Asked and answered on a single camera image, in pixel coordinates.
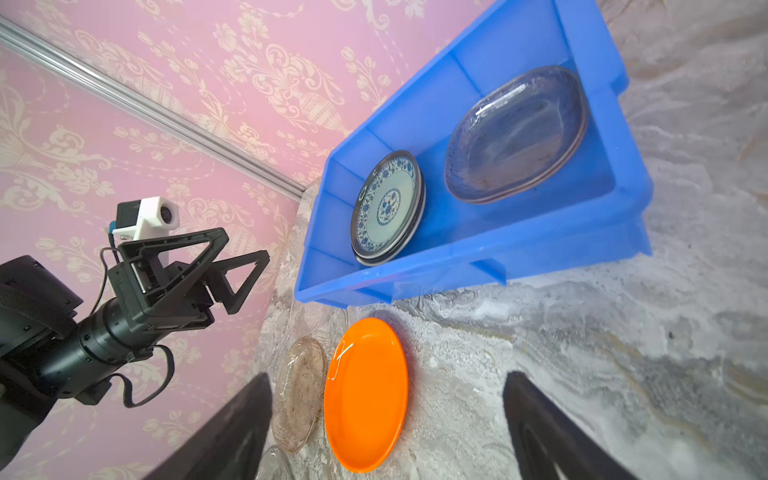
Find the clear grey glass plate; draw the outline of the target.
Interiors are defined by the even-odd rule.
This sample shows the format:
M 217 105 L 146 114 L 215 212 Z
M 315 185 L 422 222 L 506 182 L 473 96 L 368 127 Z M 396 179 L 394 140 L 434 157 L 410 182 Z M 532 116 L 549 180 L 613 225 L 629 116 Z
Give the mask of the clear grey glass plate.
M 294 474 L 290 462 L 277 446 L 270 446 L 262 455 L 256 480 L 294 480 Z

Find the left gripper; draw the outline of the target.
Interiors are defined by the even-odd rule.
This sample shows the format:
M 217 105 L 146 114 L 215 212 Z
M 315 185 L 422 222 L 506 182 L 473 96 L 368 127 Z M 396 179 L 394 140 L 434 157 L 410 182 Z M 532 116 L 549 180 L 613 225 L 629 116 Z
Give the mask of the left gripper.
M 214 228 L 121 244 L 121 262 L 108 276 L 130 330 L 170 333 L 210 326 L 212 301 L 204 291 L 203 277 L 214 300 L 229 315 L 237 314 L 266 270 L 270 255 L 259 250 L 214 262 L 228 241 L 224 229 Z M 165 265 L 161 261 L 163 254 L 195 246 L 202 250 L 188 262 Z

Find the orange plastic plate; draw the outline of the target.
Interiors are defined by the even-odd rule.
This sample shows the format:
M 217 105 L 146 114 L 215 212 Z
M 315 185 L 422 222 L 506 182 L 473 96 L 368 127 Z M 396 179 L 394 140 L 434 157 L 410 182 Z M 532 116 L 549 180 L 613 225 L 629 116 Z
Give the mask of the orange plastic plate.
M 331 449 L 347 470 L 368 473 L 394 450 L 408 409 L 409 373 L 394 329 L 378 318 L 353 324 L 331 357 L 324 424 Z

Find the brown transparent glass plate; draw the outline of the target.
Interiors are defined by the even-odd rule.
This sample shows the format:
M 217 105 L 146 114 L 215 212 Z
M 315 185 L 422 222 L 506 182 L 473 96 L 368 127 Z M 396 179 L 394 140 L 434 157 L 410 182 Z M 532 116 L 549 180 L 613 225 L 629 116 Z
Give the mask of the brown transparent glass plate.
M 287 352 L 274 393 L 272 431 L 285 452 L 297 453 L 314 431 L 325 379 L 322 345 L 309 336 L 298 339 Z

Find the left aluminium frame post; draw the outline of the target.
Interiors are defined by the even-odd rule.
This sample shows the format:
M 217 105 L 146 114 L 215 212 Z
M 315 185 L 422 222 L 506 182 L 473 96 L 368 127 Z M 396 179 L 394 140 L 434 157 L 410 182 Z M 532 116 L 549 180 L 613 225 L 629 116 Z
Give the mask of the left aluminium frame post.
M 299 200 L 305 187 L 268 165 L 246 155 L 212 133 L 158 105 L 75 56 L 1 18 L 1 43 L 43 69 L 141 119 L 201 152 Z

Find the blue patterned ceramic plate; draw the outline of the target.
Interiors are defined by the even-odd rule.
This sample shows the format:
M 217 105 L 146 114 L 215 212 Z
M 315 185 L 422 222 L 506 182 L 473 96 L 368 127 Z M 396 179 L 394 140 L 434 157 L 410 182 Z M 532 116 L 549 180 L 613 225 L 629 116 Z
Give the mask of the blue patterned ceramic plate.
M 365 266 L 397 256 L 413 238 L 426 203 L 426 184 L 415 157 L 394 151 L 381 160 L 357 197 L 350 241 L 356 259 Z

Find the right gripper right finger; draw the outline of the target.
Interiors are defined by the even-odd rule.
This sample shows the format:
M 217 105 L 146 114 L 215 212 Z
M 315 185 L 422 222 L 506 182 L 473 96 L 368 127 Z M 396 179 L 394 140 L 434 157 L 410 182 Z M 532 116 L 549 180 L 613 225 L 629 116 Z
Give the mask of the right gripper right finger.
M 632 479 L 520 371 L 507 374 L 503 404 L 523 479 Z

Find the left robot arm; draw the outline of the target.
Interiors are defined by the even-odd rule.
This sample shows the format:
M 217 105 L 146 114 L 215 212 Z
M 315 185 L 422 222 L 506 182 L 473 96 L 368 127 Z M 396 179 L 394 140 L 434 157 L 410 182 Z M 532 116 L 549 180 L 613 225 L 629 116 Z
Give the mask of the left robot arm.
M 138 408 L 133 385 L 120 368 L 161 350 L 169 385 L 175 359 L 162 339 L 203 330 L 212 307 L 240 311 L 270 262 L 260 250 L 228 259 L 229 241 L 214 228 L 127 241 L 113 248 L 117 263 L 105 270 L 114 298 L 75 321 L 81 298 L 29 255 L 1 266 L 1 464 L 7 466 L 61 399 L 96 405 L 114 377 L 122 401 Z

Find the blue plastic bin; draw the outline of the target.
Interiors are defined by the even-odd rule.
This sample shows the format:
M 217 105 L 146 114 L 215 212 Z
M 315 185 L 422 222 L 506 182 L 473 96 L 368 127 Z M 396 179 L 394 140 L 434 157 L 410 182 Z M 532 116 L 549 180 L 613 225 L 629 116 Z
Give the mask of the blue plastic bin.
M 531 190 L 486 205 L 456 199 L 444 180 L 453 130 L 493 90 L 548 65 L 584 87 L 590 122 L 578 150 Z M 619 104 L 628 83 L 596 2 L 494 3 L 331 152 L 295 298 L 343 309 L 649 254 L 653 182 Z M 396 150 L 424 173 L 424 216 L 395 259 L 366 267 L 351 247 L 354 203 Z

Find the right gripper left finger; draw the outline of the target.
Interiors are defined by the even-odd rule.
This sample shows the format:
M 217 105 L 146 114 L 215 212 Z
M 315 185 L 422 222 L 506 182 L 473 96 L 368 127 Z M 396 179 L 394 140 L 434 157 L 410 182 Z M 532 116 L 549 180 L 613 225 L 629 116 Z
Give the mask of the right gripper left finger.
M 149 479 L 254 479 L 272 418 L 267 373 L 256 375 Z

